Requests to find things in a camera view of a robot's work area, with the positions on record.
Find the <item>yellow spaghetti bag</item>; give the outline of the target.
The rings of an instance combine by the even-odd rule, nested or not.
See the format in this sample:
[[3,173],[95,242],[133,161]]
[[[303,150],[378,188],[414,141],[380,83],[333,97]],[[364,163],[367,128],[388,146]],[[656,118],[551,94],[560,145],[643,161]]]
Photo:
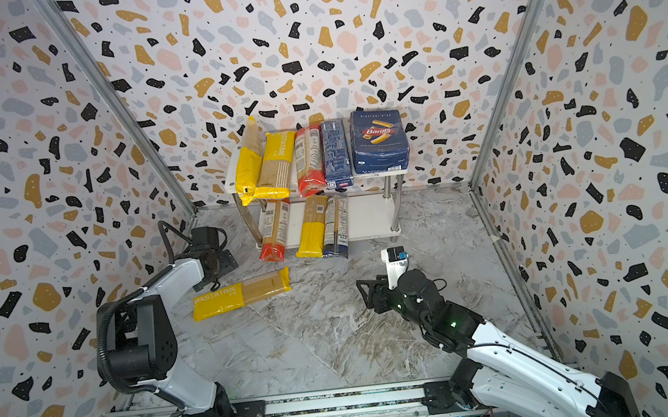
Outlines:
[[248,118],[241,140],[241,148],[236,167],[235,188],[241,204],[247,207],[256,197],[263,165],[263,149],[259,125],[253,116]]
[[223,315],[248,307],[278,294],[291,291],[290,269],[285,267],[277,272],[247,279],[227,287],[194,298],[194,320],[196,322]]
[[328,203],[326,195],[315,195],[305,200],[301,239],[296,252],[298,258],[323,257]]
[[256,199],[281,200],[290,197],[293,150],[297,132],[292,130],[267,134],[263,164],[254,192]]

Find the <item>red-end spaghetti bag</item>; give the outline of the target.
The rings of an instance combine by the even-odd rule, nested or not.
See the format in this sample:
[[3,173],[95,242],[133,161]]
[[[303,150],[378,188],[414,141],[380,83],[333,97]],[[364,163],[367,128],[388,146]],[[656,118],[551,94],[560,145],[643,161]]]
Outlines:
[[287,231],[291,202],[288,199],[271,200],[266,203],[261,219],[263,237],[260,260],[283,262],[287,247]]
[[320,125],[298,130],[293,164],[296,167],[298,193],[302,197],[310,197],[327,189]]

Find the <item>clear blue-end spaghetti bag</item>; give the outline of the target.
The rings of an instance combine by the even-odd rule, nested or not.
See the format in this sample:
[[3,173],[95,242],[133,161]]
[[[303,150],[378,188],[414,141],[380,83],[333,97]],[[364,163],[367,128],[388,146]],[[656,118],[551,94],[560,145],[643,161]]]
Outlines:
[[348,200],[344,196],[332,196],[327,201],[325,216],[325,237],[323,241],[324,257],[342,257],[349,254],[349,212]]

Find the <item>blue Barilla spaghetti box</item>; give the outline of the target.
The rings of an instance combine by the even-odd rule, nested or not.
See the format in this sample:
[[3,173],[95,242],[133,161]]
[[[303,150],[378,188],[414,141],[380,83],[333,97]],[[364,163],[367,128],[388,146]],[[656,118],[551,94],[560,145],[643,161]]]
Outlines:
[[320,127],[325,179],[328,188],[343,189],[354,184],[353,170],[343,121],[324,121]]

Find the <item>blue Barilla penne box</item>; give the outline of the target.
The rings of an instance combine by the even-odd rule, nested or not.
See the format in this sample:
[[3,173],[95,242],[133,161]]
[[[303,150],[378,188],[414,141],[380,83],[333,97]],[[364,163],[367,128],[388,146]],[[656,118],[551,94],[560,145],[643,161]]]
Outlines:
[[408,168],[410,146],[398,110],[361,110],[350,116],[355,172],[364,175]]

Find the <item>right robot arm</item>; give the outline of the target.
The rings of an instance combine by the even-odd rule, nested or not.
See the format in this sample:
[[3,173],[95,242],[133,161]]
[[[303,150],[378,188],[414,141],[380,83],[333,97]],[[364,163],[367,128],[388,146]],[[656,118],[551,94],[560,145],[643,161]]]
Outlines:
[[420,270],[406,271],[393,289],[382,275],[360,280],[357,289],[367,309],[394,311],[417,325],[429,345],[461,358],[448,382],[458,407],[500,408],[520,417],[642,417],[623,377],[597,377],[525,346],[443,298]]

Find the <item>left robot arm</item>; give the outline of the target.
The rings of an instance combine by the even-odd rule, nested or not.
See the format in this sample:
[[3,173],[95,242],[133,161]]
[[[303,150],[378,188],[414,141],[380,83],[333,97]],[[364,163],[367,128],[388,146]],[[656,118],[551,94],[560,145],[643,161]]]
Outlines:
[[150,393],[176,406],[174,417],[242,417],[225,388],[200,376],[179,355],[168,307],[190,290],[211,285],[237,266],[227,251],[227,233],[199,227],[175,235],[187,246],[175,253],[166,245],[168,266],[146,285],[97,311],[97,370],[124,395]]

